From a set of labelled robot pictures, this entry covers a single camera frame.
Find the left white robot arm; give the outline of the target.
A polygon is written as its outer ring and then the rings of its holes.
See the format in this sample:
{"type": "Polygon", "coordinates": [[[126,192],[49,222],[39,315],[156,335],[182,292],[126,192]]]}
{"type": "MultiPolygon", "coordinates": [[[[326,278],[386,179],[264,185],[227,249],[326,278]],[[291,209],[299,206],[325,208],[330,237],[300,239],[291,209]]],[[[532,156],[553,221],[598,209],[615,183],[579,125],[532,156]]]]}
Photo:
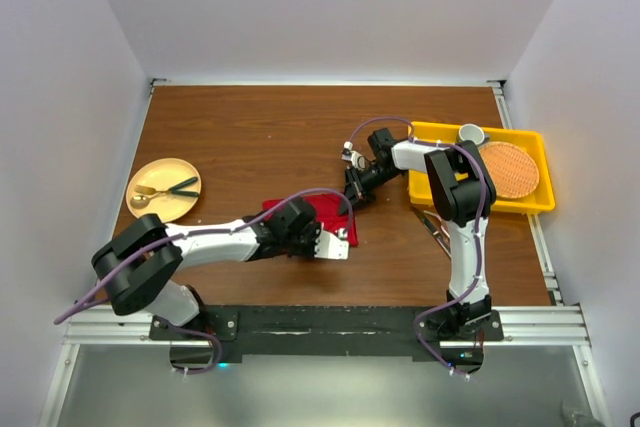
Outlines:
{"type": "Polygon", "coordinates": [[[168,322],[185,339],[207,327],[195,289],[172,280],[187,267],[222,261],[252,262],[277,256],[319,259],[332,234],[303,198],[272,213],[200,227],[163,223],[145,214],[99,249],[91,259],[114,313],[145,311],[168,322]]]}

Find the red cloth napkin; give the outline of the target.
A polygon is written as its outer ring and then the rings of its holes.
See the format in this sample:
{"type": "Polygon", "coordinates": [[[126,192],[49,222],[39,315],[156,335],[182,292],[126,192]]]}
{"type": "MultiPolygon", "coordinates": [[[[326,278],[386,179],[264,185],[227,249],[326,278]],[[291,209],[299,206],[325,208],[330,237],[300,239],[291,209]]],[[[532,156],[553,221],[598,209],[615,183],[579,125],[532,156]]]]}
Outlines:
{"type": "MultiPolygon", "coordinates": [[[[348,227],[348,212],[345,214],[339,214],[342,200],[337,194],[320,193],[305,195],[303,198],[314,207],[317,213],[317,220],[323,223],[326,230],[337,234],[338,230],[346,229],[348,227]]],[[[283,199],[264,200],[262,202],[262,209],[268,210],[274,207],[281,200],[283,199]]],[[[357,247],[359,245],[355,220],[351,230],[348,232],[348,242],[350,247],[357,247]]]]}

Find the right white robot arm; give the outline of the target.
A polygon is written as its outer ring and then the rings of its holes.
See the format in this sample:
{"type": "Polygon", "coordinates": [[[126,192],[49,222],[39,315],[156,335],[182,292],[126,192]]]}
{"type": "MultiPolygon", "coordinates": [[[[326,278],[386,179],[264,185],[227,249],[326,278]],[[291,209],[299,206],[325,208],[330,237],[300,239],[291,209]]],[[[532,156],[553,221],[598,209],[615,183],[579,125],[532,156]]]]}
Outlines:
{"type": "Polygon", "coordinates": [[[481,327],[479,313],[466,304],[488,298],[485,276],[485,237],[497,194],[493,181],[471,141],[456,144],[420,141],[409,135],[396,139],[388,129],[369,135],[374,159],[367,163],[353,142],[344,143],[341,157],[348,163],[339,213],[375,199],[374,190],[405,171],[425,173],[439,217],[445,221],[451,249],[450,301],[462,304],[445,316],[448,333],[469,339],[481,327]]]}

